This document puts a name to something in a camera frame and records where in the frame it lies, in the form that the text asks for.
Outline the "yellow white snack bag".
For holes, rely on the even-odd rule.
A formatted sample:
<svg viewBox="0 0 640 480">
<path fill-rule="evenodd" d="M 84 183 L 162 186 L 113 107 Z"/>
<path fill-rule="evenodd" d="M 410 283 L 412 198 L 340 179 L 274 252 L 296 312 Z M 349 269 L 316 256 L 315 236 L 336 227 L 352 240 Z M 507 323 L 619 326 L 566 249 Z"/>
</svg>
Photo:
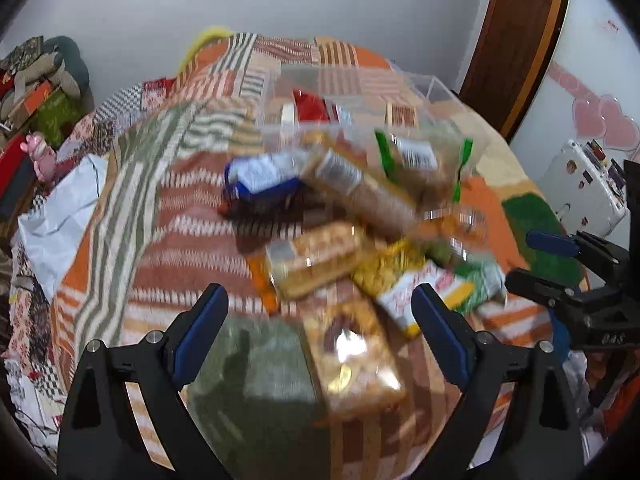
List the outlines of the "yellow white snack bag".
<svg viewBox="0 0 640 480">
<path fill-rule="evenodd" d="M 401 271 L 390 286 L 374 295 L 374 300 L 401 333 L 414 338 L 420 335 L 421 329 L 413 311 L 431 313 L 433 304 L 454 310 L 471 298 L 474 289 L 471 281 L 427 260 L 420 269 Z"/>
</svg>

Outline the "green-edged clear cookie bag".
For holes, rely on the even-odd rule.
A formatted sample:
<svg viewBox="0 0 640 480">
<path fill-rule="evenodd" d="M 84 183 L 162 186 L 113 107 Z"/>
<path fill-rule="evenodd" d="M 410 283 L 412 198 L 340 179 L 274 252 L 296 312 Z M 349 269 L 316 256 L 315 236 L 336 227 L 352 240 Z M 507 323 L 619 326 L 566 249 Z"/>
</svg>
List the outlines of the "green-edged clear cookie bag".
<svg viewBox="0 0 640 480">
<path fill-rule="evenodd" d="M 471 159 L 472 139 L 442 128 L 431 128 L 417 139 L 380 129 L 374 135 L 386 178 L 406 190 L 420 209 L 460 202 L 462 171 Z"/>
</svg>

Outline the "clear bag orange crackers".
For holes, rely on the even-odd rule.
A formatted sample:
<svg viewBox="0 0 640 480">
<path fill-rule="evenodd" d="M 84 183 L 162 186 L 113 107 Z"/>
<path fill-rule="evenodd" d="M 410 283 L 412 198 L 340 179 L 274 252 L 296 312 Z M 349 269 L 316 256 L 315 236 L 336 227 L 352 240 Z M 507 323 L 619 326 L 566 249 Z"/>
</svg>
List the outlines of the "clear bag orange crackers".
<svg viewBox="0 0 640 480">
<path fill-rule="evenodd" d="M 405 397 L 385 330 L 368 300 L 310 310 L 302 326 L 327 419 L 344 422 Z"/>
</svg>

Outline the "biscuit roll pack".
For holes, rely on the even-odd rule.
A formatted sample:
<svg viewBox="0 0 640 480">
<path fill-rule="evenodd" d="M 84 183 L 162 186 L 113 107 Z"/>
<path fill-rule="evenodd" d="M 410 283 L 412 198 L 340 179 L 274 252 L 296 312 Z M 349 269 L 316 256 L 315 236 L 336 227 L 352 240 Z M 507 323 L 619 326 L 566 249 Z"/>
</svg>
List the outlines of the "biscuit roll pack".
<svg viewBox="0 0 640 480">
<path fill-rule="evenodd" d="M 295 300 L 352 273 L 373 252 L 359 226 L 335 221 L 265 249 L 269 281 L 284 300 Z"/>
</svg>

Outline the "cake loaf brown print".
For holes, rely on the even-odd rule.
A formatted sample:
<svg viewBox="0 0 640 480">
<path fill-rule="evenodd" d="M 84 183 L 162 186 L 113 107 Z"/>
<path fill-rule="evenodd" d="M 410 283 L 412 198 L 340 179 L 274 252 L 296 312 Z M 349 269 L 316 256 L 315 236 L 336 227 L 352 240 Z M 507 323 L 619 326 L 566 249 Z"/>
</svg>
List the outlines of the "cake loaf brown print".
<svg viewBox="0 0 640 480">
<path fill-rule="evenodd" d="M 385 123 L 393 127 L 416 128 L 419 119 L 414 107 L 387 102 Z"/>
</svg>

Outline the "clear plastic storage bin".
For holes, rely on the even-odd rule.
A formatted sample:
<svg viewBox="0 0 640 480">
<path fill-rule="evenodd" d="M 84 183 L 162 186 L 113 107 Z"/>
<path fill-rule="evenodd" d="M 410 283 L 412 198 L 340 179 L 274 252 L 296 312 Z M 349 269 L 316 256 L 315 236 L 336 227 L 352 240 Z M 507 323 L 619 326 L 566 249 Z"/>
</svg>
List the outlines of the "clear plastic storage bin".
<svg viewBox="0 0 640 480">
<path fill-rule="evenodd" d="M 405 136 L 410 136 L 413 129 L 426 134 L 431 128 L 442 128 L 446 133 L 464 136 L 456 119 L 465 108 L 437 77 L 356 66 L 281 66 L 267 76 L 255 126 L 273 131 L 283 125 L 299 125 L 293 100 L 295 89 L 324 99 L 332 124 L 388 127 Z M 416 128 L 386 125 L 387 102 L 414 107 L 419 125 Z"/>
</svg>

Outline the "green white snack packet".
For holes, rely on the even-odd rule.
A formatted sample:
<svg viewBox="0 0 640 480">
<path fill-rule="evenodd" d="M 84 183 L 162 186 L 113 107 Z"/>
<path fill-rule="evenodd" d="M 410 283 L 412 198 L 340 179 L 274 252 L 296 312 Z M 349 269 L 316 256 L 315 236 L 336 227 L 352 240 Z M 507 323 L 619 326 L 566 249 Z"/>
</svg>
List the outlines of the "green white snack packet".
<svg viewBox="0 0 640 480">
<path fill-rule="evenodd" d="M 475 260 L 462 262 L 454 267 L 454 274 L 462 280 L 472 283 L 474 288 L 470 296 L 462 301 L 454 310 L 470 313 L 486 304 L 495 301 L 506 304 L 506 276 L 495 260 Z"/>
</svg>

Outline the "patchwork blanket bed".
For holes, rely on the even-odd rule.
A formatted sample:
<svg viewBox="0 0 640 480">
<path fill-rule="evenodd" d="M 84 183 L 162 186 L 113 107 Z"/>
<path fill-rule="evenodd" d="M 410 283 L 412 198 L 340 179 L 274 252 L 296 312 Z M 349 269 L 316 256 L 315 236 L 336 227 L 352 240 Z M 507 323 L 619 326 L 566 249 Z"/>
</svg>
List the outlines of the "patchwork blanket bed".
<svg viewBox="0 0 640 480">
<path fill-rule="evenodd" d="M 269 315 L 247 263 L 270 240 L 336 219 L 337 209 L 305 195 L 276 220 L 228 220 L 220 210 L 224 164 L 273 146 L 255 114 L 267 76 L 291 64 L 394 70 L 381 55 L 330 37 L 233 34 L 202 47 L 171 84 L 122 89 L 75 126 L 62 164 L 96 151 L 107 160 L 106 190 L 51 302 L 25 284 L 34 272 L 24 246 L 13 252 L 6 362 L 12 401 L 28 422 L 38 414 L 50 426 L 61 421 L 80 347 L 91 337 L 132 344 L 166 327 L 210 282 L 228 290 L 232 324 L 261 337 L 282 333 L 308 309 L 357 297 L 339 280 Z M 581 282 L 579 264 L 526 246 L 528 231 L 558 234 L 561 223 L 506 141 L 464 108 L 456 123 L 475 152 L 462 200 L 484 214 L 500 266 Z"/>
</svg>

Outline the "white crumpled plastic bag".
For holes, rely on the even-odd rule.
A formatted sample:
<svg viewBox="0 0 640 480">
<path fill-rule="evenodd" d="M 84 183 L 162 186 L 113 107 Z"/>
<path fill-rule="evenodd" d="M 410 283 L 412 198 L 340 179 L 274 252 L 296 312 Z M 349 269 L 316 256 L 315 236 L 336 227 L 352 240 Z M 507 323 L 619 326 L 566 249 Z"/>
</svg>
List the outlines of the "white crumpled plastic bag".
<svg viewBox="0 0 640 480">
<path fill-rule="evenodd" d="M 18 217 L 26 257 L 47 302 L 52 301 L 75 260 L 103 191 L 106 170 L 104 157 L 85 156 L 40 208 Z"/>
</svg>

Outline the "red and black box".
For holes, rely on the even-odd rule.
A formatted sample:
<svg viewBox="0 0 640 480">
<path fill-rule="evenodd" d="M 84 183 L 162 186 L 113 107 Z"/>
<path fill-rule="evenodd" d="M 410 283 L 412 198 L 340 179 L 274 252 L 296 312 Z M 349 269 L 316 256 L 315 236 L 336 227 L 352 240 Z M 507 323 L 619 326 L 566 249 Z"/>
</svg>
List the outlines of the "red and black box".
<svg viewBox="0 0 640 480">
<path fill-rule="evenodd" d="M 21 149 L 26 142 L 24 134 L 17 134 L 9 140 L 1 153 L 1 220 L 12 217 L 18 202 L 25 196 L 28 188 L 35 181 L 32 161 Z"/>
</svg>

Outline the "blue white snack packet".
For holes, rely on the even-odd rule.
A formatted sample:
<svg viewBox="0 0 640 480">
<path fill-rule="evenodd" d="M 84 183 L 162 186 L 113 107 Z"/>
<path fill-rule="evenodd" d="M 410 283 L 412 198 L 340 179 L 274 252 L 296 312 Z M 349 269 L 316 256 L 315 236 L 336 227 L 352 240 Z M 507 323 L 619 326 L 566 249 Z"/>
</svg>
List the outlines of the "blue white snack packet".
<svg viewBox="0 0 640 480">
<path fill-rule="evenodd" d="M 309 159 L 301 148 L 232 159 L 224 168 L 224 196 L 235 210 L 264 214 L 294 196 Z"/>
</svg>

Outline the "pink plush toy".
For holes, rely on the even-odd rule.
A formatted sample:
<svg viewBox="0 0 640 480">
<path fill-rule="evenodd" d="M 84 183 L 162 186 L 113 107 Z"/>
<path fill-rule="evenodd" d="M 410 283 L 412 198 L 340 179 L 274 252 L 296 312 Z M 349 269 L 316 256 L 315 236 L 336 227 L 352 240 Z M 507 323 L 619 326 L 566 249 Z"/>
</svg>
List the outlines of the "pink plush toy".
<svg viewBox="0 0 640 480">
<path fill-rule="evenodd" d="M 30 158 L 39 182 L 50 183 L 55 175 L 56 154 L 40 132 L 28 134 L 21 150 Z"/>
</svg>

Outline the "red snack packet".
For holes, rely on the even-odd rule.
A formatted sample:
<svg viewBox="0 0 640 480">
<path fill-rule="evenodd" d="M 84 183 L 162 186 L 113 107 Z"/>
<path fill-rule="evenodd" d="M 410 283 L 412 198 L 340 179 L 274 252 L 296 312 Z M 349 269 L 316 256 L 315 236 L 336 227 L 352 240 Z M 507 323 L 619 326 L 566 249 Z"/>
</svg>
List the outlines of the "red snack packet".
<svg viewBox="0 0 640 480">
<path fill-rule="evenodd" d="M 298 122 L 329 122 L 326 102 L 314 93 L 302 89 L 293 91 L 295 117 Z"/>
</svg>

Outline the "pile of clothes and boxes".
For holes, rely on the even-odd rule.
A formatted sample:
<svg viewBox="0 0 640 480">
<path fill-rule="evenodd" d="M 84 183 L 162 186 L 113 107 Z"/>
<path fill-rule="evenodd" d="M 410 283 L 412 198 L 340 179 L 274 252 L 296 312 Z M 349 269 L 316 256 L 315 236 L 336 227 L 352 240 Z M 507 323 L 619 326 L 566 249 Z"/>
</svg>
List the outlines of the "pile of clothes and boxes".
<svg viewBox="0 0 640 480">
<path fill-rule="evenodd" d="M 32 37 L 1 60 L 1 125 L 59 148 L 85 114 L 90 77 L 76 42 Z"/>
</svg>

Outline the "brown wooden door frame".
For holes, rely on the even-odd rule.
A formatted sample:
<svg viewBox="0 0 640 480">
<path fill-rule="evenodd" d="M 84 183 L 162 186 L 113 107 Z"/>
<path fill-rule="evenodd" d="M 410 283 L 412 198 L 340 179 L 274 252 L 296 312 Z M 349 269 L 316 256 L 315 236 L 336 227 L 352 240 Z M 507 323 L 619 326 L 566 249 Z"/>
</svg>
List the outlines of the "brown wooden door frame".
<svg viewBox="0 0 640 480">
<path fill-rule="evenodd" d="M 548 70 L 568 0 L 489 0 L 459 96 L 511 141 Z"/>
</svg>

